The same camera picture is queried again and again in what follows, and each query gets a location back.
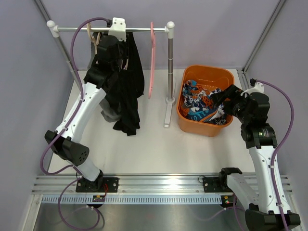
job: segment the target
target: plastic bin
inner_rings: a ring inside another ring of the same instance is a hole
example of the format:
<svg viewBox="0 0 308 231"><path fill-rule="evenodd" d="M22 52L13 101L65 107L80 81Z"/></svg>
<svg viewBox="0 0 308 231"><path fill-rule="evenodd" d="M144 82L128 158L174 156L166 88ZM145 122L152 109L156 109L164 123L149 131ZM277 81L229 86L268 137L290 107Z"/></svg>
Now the plastic bin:
<svg viewBox="0 0 308 231"><path fill-rule="evenodd" d="M183 83L189 79L196 80L198 84L206 85L208 90L215 90L216 88L225 90L228 86L234 84L234 77L230 71L225 69L203 65L189 66L183 74L177 104L179 127L185 132L197 133L209 137L217 136L223 128L232 122L233 117L231 115L227 116L227 123L225 125L214 125L186 119L180 113L180 107L184 102L184 97L182 96Z"/></svg>

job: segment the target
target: colorful fabric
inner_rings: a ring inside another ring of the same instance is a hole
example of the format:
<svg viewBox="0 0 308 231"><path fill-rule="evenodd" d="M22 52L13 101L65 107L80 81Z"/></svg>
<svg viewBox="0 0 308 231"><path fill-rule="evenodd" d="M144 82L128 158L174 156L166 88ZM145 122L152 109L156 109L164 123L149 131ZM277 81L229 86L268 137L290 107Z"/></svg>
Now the colorful fabric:
<svg viewBox="0 0 308 231"><path fill-rule="evenodd" d="M182 89L184 97L184 103L181 107L182 115L194 121L224 125L227 120L223 105L214 107L210 99L211 94L218 92L221 92L221 89L209 91L205 85L197 84L195 80L186 81Z"/></svg>

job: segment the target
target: black garment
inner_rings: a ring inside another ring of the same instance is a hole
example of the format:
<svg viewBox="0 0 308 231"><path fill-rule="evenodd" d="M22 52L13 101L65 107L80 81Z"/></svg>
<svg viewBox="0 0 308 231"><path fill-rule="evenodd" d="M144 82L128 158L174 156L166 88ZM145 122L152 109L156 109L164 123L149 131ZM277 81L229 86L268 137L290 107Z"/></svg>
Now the black garment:
<svg viewBox="0 0 308 231"><path fill-rule="evenodd" d="M143 95L144 76L132 33L127 33L127 43L129 49L128 68L119 72L119 79L106 95L106 100L116 112L120 108L121 118L113 128L131 136L136 135L136 129L140 128L137 98Z"/></svg>

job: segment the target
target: gray garment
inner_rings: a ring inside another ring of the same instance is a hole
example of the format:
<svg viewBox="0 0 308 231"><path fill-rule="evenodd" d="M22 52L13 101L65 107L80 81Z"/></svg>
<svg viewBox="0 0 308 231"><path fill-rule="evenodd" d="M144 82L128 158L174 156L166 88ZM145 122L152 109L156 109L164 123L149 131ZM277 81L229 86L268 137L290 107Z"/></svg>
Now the gray garment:
<svg viewBox="0 0 308 231"><path fill-rule="evenodd" d="M92 35L96 39L97 35L98 35L98 32L94 32ZM95 56L95 46L94 46L93 43L91 43L91 59L90 59L89 65L88 65L88 69L91 68L94 56ZM115 110L113 110L110 107L110 104L109 104L109 102L106 99L103 99L100 102L100 106L102 108L101 114L103 115L104 119L107 122L109 122L109 123L116 122L116 121L118 121L121 118L121 107L120 106L119 106L119 108L118 108L118 110L116 112Z"/></svg>

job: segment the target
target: white tabletop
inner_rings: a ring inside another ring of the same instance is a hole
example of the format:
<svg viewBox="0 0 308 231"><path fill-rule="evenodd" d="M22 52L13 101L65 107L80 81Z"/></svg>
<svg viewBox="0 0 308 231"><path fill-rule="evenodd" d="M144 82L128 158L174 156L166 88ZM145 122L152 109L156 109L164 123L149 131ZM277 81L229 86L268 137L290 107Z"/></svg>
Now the white tabletop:
<svg viewBox="0 0 308 231"><path fill-rule="evenodd" d="M177 100L184 70L174 70ZM241 87L235 69L229 70L235 85ZM84 78L86 72L80 71ZM144 71L144 95L138 99L141 119L136 136L113 130L97 106L82 136L81 144L89 147L88 158L104 173L114 174L177 174L217 173L223 167L238 167L242 172L255 172L251 157L241 137L241 123L237 118L213 138L183 132L178 126L176 105L171 124L164 128L167 96L167 70L156 70L152 98L148 99L150 72ZM74 83L65 115L79 94ZM67 162L53 155L49 171L59 170ZM68 169L63 173L75 173Z"/></svg>

